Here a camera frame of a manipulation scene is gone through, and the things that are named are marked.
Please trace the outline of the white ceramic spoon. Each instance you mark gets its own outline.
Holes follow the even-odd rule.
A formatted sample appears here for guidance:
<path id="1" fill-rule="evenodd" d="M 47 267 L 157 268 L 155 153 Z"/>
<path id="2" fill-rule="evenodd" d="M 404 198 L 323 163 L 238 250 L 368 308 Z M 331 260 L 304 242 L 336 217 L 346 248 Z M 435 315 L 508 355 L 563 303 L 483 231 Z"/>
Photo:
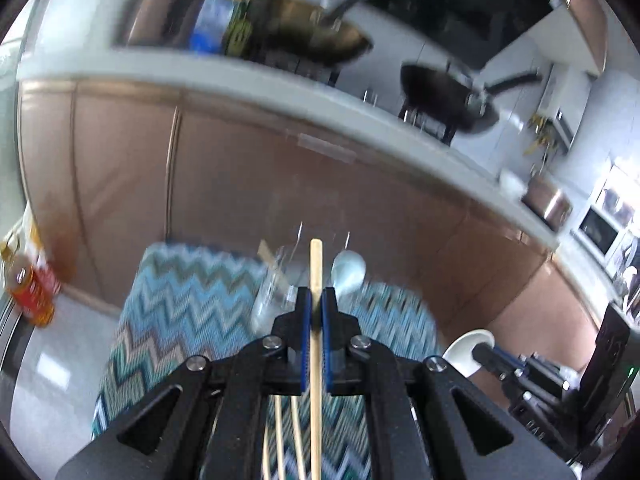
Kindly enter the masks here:
<path id="1" fill-rule="evenodd" d="M 473 358 L 473 350 L 478 344 L 488 344 L 490 348 L 494 348 L 494 334 L 484 328 L 470 330 L 452 342 L 442 358 L 465 378 L 470 378 L 482 367 Z"/>

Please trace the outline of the orange cooking oil bottle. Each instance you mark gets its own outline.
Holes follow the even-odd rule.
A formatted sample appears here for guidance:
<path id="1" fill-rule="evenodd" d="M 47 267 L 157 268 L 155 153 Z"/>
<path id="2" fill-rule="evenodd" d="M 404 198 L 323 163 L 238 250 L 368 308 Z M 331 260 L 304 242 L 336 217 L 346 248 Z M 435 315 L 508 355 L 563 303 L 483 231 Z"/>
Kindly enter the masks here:
<path id="1" fill-rule="evenodd" d="M 12 231 L 1 242 L 2 284 L 26 318 L 37 327 L 51 323 L 60 291 L 46 254 Z"/>

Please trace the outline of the copper kitchen cabinets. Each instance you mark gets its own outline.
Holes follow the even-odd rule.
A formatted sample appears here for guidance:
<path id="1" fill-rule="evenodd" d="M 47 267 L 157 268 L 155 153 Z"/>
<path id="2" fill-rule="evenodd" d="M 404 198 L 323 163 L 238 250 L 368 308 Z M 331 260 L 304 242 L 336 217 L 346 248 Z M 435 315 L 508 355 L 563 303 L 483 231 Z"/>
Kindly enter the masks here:
<path id="1" fill-rule="evenodd" d="M 429 170 L 213 94 L 96 79 L 23 82 L 17 135 L 53 269 L 107 304 L 161 240 L 253 255 L 319 237 L 420 292 L 446 340 L 484 327 L 514 353 L 592 355 L 597 323 L 549 231 L 444 153 Z"/>
<path id="2" fill-rule="evenodd" d="M 550 0 L 552 11 L 531 27 L 533 39 L 548 60 L 600 77 L 608 57 L 608 25 L 598 0 Z"/>

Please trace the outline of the dark soy sauce bottle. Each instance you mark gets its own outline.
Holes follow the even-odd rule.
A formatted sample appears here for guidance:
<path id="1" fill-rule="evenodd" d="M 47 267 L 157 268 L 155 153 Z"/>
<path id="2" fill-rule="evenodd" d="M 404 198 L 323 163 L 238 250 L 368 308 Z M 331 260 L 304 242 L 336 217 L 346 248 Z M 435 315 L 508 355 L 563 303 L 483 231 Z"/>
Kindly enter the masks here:
<path id="1" fill-rule="evenodd" d="M 242 58 L 253 35 L 253 24 L 248 16 L 250 3 L 240 1 L 234 8 L 229 25 L 224 33 L 224 55 Z"/>

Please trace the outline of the copper rice cooker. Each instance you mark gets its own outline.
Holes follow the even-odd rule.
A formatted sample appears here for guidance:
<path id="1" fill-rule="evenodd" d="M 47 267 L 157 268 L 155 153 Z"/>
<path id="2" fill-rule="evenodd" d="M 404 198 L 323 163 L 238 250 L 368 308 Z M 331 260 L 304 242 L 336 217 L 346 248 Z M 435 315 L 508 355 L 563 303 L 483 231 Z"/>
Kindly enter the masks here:
<path id="1" fill-rule="evenodd" d="M 565 226 L 573 212 L 573 205 L 562 188 L 542 174 L 529 179 L 521 202 L 555 233 Z"/>

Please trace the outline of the white microwave oven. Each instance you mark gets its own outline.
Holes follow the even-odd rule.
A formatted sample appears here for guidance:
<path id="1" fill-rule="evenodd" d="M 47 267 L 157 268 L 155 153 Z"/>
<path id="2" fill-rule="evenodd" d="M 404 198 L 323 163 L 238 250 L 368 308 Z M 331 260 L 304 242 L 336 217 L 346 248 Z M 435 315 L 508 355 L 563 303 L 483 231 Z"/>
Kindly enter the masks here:
<path id="1" fill-rule="evenodd" d="M 620 248 L 627 233 L 620 222 L 596 204 L 589 205 L 576 228 L 572 231 L 590 256 L 600 264 L 607 266 Z"/>

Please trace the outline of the copper upper kitchen cabinets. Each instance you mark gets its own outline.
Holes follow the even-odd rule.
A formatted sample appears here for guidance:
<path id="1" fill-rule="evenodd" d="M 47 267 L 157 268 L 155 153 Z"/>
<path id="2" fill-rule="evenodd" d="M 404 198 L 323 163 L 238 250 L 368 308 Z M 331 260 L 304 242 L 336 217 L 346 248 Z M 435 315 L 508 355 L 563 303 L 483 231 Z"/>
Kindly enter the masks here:
<path id="1" fill-rule="evenodd" d="M 550 0 L 552 11 L 531 27 L 533 39 L 548 60 L 600 77 L 608 57 L 608 25 L 598 0 Z"/>

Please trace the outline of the copper electric kettle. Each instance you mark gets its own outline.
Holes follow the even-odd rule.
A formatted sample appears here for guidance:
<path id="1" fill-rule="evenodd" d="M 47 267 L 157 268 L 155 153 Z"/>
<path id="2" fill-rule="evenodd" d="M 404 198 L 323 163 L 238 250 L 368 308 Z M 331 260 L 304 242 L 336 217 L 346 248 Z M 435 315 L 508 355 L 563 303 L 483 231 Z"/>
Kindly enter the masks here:
<path id="1" fill-rule="evenodd" d="M 164 42 L 169 11 L 176 0 L 129 0 L 118 43 L 125 47 L 155 47 Z"/>

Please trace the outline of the black gas stove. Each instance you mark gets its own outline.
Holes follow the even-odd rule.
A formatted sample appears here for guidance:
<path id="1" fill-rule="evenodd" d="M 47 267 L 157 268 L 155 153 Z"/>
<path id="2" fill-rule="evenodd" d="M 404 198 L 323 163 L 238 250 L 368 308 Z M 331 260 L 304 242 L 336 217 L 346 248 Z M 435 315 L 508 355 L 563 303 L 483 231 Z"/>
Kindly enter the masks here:
<path id="1" fill-rule="evenodd" d="M 262 50 L 258 53 L 256 62 L 275 70 L 282 70 L 282 72 L 312 80 L 315 84 L 323 84 L 344 92 L 367 106 L 384 110 L 385 113 L 397 117 L 401 122 L 419 129 L 424 136 L 430 136 L 447 146 L 450 146 L 454 140 L 456 132 L 453 128 L 431 118 L 424 110 L 410 105 L 402 91 L 399 91 L 397 96 L 392 96 L 388 90 L 378 90 L 373 84 L 365 84 L 364 86 L 355 84 L 348 75 L 342 78 L 343 70 L 341 67 L 324 66 L 283 50 Z"/>

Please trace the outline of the light blue ceramic spoon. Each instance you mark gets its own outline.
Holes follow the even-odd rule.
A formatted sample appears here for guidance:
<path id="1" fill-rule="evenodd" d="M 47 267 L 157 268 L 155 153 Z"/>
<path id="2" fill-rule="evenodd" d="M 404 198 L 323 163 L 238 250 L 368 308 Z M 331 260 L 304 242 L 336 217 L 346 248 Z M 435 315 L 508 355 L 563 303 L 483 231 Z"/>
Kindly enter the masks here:
<path id="1" fill-rule="evenodd" d="M 339 252 L 333 260 L 331 281 L 337 300 L 351 294 L 363 283 L 367 266 L 364 259 L 351 250 Z"/>

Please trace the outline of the white ceramic bowl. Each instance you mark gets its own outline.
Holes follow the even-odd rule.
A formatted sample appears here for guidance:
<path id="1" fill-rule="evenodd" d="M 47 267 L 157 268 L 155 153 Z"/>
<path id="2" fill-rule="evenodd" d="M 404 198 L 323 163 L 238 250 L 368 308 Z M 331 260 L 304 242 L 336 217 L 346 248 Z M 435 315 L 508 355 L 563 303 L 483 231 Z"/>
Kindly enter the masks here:
<path id="1" fill-rule="evenodd" d="M 509 169 L 500 171 L 498 185 L 502 194 L 517 202 L 524 197 L 528 189 L 527 183 Z"/>

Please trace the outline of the white blue salt bag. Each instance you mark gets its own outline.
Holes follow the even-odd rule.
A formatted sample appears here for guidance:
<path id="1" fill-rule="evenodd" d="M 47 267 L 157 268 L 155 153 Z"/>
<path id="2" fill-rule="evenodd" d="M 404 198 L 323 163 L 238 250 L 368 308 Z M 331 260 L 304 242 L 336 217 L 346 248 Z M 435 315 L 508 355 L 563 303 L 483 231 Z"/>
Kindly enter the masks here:
<path id="1" fill-rule="evenodd" d="M 204 0 L 189 40 L 189 50 L 196 53 L 221 54 L 224 35 L 231 22 L 231 0 Z"/>

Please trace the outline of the white gas water heater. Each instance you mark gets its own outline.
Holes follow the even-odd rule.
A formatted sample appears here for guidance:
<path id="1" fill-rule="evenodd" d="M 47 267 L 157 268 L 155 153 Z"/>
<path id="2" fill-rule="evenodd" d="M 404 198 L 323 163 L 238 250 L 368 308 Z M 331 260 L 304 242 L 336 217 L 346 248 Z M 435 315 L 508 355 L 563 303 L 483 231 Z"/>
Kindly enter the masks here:
<path id="1" fill-rule="evenodd" d="M 574 66 L 553 63 L 535 116 L 541 129 L 567 153 L 582 123 L 592 80 Z"/>

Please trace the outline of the copper lower kitchen cabinets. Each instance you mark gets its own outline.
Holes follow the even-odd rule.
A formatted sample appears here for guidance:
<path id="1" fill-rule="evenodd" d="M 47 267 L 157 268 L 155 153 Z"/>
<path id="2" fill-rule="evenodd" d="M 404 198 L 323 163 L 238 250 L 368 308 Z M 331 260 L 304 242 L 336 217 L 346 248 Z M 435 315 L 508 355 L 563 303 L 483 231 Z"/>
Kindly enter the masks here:
<path id="1" fill-rule="evenodd" d="M 107 304 L 161 240 L 253 255 L 319 237 L 420 292 L 446 340 L 484 327 L 514 353 L 592 355 L 597 323 L 549 231 L 444 153 L 429 170 L 213 94 L 96 79 L 23 82 L 17 135 L 53 269 Z"/>

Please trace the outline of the black wok with lid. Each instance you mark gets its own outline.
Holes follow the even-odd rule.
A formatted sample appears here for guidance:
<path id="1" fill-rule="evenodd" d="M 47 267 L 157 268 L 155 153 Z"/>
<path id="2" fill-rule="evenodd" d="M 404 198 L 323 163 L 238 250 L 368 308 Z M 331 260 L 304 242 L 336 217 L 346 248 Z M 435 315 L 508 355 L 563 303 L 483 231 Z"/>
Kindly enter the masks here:
<path id="1" fill-rule="evenodd" d="M 495 104 L 497 96 L 528 84 L 540 84 L 543 79 L 539 70 L 529 70 L 474 87 L 446 70 L 408 63 L 400 70 L 401 88 L 409 110 L 430 116 L 454 132 L 469 134 L 490 129 L 500 120 L 500 110 Z"/>

